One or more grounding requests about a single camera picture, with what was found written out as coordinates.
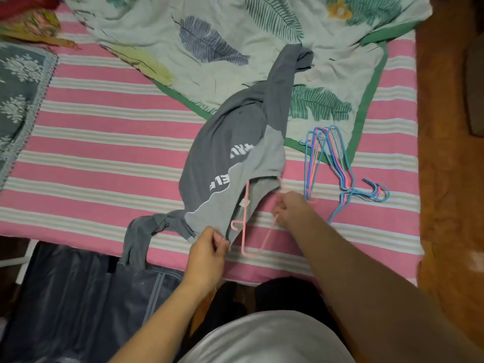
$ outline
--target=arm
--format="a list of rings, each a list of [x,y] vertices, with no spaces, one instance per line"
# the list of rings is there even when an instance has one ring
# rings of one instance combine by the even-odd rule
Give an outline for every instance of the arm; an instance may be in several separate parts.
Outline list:
[[[329,305],[369,361],[484,361],[484,352],[419,289],[346,241],[302,195],[280,195],[273,214],[298,243]]]
[[[181,284],[109,363],[171,363],[198,304],[222,276],[229,245],[205,228],[190,248]]]

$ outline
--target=person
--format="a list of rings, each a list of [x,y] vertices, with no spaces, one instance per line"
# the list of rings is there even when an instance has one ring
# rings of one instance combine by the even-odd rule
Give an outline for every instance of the person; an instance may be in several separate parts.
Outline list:
[[[484,352],[418,288],[346,241],[302,195],[279,194],[273,215],[296,240],[326,302],[368,362],[484,362]],[[228,247],[207,227],[191,246],[180,286],[111,363],[354,361],[317,289],[296,278],[256,287],[258,312],[247,316],[222,295],[233,296],[233,284],[223,284],[188,338],[196,341],[180,349],[198,304],[222,276]]]

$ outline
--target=mattress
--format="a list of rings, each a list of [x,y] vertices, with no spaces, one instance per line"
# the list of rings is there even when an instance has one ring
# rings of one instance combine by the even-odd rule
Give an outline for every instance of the mattress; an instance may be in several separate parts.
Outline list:
[[[120,255],[134,218],[183,208],[178,191],[191,143],[204,120],[163,94],[140,72],[94,43],[66,5],[57,16],[63,37],[79,49],[56,47],[59,62],[33,133],[0,194],[0,234],[41,239]],[[356,187],[368,177],[384,184],[384,203],[354,198],[333,226],[356,247],[415,282],[422,256],[417,159],[415,34],[388,44],[389,59],[369,108],[352,168]],[[303,192],[304,155],[286,149],[284,187]],[[328,219],[339,187],[319,168],[314,207]],[[274,195],[251,218],[246,246],[259,248],[273,217]],[[190,244],[176,233],[152,238],[148,262],[184,269]],[[258,257],[237,240],[225,277],[246,284],[311,277],[291,236],[275,229]]]

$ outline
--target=left hand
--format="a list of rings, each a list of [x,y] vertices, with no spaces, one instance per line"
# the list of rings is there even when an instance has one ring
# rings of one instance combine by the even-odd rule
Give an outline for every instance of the left hand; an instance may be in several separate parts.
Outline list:
[[[225,255],[230,242],[206,227],[190,247],[183,283],[204,298],[219,282],[224,272]]]

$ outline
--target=yellow flower print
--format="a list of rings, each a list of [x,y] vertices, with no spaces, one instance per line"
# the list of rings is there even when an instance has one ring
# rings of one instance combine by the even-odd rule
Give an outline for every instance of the yellow flower print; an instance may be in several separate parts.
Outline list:
[[[353,16],[351,10],[346,6],[345,0],[338,0],[326,5],[326,9],[330,14],[330,18],[337,18],[340,20],[348,20]]]

